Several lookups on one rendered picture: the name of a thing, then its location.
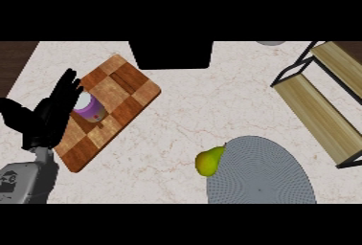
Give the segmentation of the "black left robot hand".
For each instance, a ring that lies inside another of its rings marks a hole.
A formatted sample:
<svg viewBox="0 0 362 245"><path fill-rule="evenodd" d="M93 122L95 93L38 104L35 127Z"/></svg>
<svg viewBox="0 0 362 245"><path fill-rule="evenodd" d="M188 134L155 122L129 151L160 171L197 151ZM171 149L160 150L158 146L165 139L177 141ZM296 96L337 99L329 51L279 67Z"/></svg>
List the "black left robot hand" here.
<svg viewBox="0 0 362 245"><path fill-rule="evenodd" d="M69 116L83 87L77 72L68 69L55 85L47 98L43 98L34 110L16 101L0 98L0 115L4 125L22 134L22 149L46 147L53 149L62 140Z"/></svg>

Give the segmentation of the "wooden tiered shelf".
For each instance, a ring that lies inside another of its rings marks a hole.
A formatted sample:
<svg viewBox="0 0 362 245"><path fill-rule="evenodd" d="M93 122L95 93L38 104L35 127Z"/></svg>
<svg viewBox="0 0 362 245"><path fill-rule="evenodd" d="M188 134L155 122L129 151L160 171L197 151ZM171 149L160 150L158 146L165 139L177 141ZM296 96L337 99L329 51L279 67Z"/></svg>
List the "wooden tiered shelf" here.
<svg viewBox="0 0 362 245"><path fill-rule="evenodd" d="M362 133L325 98L303 71L315 63L362 105L362 41L313 41L270 85L335 162L362 166Z"/></svg>

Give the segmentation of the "purple can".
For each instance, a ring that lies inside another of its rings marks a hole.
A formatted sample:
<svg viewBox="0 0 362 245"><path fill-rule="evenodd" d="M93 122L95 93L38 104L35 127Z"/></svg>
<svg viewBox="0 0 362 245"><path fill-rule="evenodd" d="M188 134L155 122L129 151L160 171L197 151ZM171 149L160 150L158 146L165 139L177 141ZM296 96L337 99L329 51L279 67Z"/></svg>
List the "purple can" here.
<svg viewBox="0 0 362 245"><path fill-rule="evenodd" d="M90 122L98 123L103 120L106 110L100 101L89 92L81 92L74 112Z"/></svg>

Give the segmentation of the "checkered wooden cutting board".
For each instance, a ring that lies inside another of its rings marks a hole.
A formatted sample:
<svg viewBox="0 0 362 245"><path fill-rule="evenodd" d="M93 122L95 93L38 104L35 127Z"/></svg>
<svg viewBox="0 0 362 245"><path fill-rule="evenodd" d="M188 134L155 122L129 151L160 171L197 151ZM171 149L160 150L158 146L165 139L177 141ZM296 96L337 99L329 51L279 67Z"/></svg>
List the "checkered wooden cutting board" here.
<svg viewBox="0 0 362 245"><path fill-rule="evenodd" d="M105 106L105 118L89 122L71 113L55 151L71 172L80 172L161 93L158 85L114 55L83 77L81 87Z"/></svg>

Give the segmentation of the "black appliance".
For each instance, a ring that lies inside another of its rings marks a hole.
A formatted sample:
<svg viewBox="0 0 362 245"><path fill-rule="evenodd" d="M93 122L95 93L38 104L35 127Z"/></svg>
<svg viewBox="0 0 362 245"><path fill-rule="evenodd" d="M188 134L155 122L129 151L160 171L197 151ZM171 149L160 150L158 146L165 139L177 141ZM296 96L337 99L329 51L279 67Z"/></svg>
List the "black appliance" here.
<svg viewBox="0 0 362 245"><path fill-rule="evenodd" d="M211 41L130 41L142 70L207 69L211 63Z"/></svg>

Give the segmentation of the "green pear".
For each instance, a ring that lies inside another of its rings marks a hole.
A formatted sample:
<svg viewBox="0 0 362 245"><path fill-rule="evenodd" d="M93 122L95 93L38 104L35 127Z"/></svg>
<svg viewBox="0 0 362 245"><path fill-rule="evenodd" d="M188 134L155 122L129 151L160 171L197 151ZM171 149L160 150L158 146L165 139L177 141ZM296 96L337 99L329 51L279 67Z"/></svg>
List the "green pear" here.
<svg viewBox="0 0 362 245"><path fill-rule="evenodd" d="M195 168L202 176L213 176L217 170L220 157L225 151L223 146L217 146L202 151L195 157Z"/></svg>

